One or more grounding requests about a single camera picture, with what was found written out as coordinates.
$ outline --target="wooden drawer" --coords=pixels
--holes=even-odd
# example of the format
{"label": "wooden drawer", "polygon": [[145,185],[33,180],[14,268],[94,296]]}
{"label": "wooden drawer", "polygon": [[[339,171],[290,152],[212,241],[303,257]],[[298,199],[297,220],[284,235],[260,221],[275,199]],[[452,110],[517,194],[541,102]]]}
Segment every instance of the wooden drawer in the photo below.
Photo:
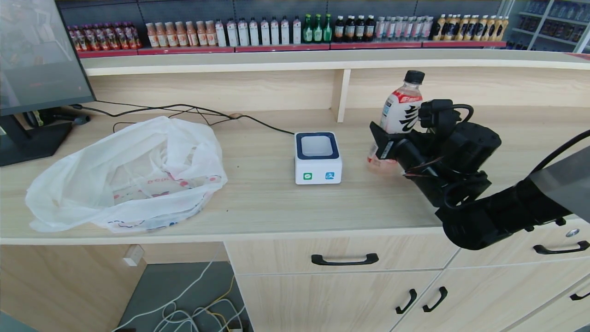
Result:
{"label": "wooden drawer", "polygon": [[[236,274],[442,268],[457,251],[442,231],[420,235],[225,242],[225,248]],[[312,255],[322,255],[326,262],[349,263],[365,261],[371,253],[379,260],[367,265],[312,263]]]}
{"label": "wooden drawer", "polygon": [[[575,229],[579,229],[577,235],[566,237],[568,232]],[[563,226],[557,226],[551,223],[535,227],[535,230],[532,232],[522,230],[482,250],[472,251],[462,249],[455,256],[449,267],[504,265],[590,257],[590,249],[554,255],[541,255],[533,248],[536,245],[542,245],[549,250],[579,249],[578,242],[581,241],[590,242],[590,224],[587,222],[576,219],[568,221]]]}

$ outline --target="bottle cap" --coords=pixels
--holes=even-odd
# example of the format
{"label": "bottle cap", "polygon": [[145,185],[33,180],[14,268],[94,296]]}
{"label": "bottle cap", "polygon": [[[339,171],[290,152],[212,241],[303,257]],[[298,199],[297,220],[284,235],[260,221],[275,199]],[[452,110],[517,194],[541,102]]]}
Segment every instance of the bottle cap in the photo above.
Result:
{"label": "bottle cap", "polygon": [[404,77],[404,82],[412,83],[412,84],[422,84],[424,80],[424,72],[419,70],[408,70],[406,76]]}

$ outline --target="drawer handle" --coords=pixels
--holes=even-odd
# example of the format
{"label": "drawer handle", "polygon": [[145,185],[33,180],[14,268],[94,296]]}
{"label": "drawer handle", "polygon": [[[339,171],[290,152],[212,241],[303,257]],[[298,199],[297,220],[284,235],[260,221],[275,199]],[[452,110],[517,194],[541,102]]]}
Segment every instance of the drawer handle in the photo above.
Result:
{"label": "drawer handle", "polygon": [[362,262],[326,262],[322,255],[312,255],[312,263],[315,265],[343,266],[343,265],[370,265],[377,263],[379,256],[376,253],[368,253],[367,259]]}
{"label": "drawer handle", "polygon": [[438,291],[441,293],[441,297],[438,299],[438,301],[432,306],[432,308],[428,308],[428,305],[424,305],[422,307],[422,309],[424,310],[425,313],[429,313],[432,310],[436,309],[436,307],[438,307],[439,304],[441,304],[441,302],[447,297],[447,289],[443,287],[439,288]]}
{"label": "drawer handle", "polygon": [[588,241],[580,241],[580,242],[578,242],[578,246],[580,246],[580,248],[570,249],[570,250],[549,250],[549,249],[545,248],[543,245],[536,245],[533,247],[533,249],[541,255],[555,255],[557,253],[569,253],[569,252],[584,251],[584,250],[590,248],[590,243],[588,243]]}
{"label": "drawer handle", "polygon": [[401,315],[403,313],[406,312],[406,310],[409,308],[410,305],[412,305],[412,303],[414,303],[414,301],[416,301],[416,299],[418,298],[418,293],[416,293],[416,289],[410,289],[409,290],[409,302],[408,304],[402,309],[401,307],[397,307],[395,309],[395,312],[398,315]]}
{"label": "drawer handle", "polygon": [[581,299],[583,299],[583,298],[585,298],[585,297],[587,297],[587,296],[589,296],[589,295],[590,295],[590,293],[588,293],[588,294],[584,295],[583,297],[581,297],[581,296],[580,296],[580,295],[578,295],[578,294],[573,294],[573,295],[572,295],[572,296],[570,296],[569,298],[570,298],[570,299],[572,299],[572,301],[579,301],[579,300],[581,300]]}

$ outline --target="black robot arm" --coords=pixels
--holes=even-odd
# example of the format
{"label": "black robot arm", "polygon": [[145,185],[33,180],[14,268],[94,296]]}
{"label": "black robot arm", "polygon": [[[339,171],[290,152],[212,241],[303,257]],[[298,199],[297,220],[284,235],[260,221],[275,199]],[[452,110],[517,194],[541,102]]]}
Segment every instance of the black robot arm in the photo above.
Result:
{"label": "black robot arm", "polygon": [[[467,109],[461,121],[456,109]],[[520,230],[549,222],[564,224],[571,211],[544,194],[529,175],[513,187],[477,199],[491,182],[479,167],[502,141],[491,129],[468,122],[469,105],[435,99],[421,105],[421,133],[388,134],[372,122],[379,159],[395,159],[430,203],[438,207],[447,237],[457,246],[479,250]]]}

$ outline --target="computer monitor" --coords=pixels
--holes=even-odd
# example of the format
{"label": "computer monitor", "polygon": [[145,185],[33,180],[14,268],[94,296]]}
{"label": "computer monitor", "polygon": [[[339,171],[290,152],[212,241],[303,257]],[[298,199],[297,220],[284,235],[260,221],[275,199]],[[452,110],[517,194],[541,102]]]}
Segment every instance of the computer monitor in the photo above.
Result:
{"label": "computer monitor", "polygon": [[55,1],[0,0],[0,166],[52,156],[71,130],[15,114],[95,99]]}

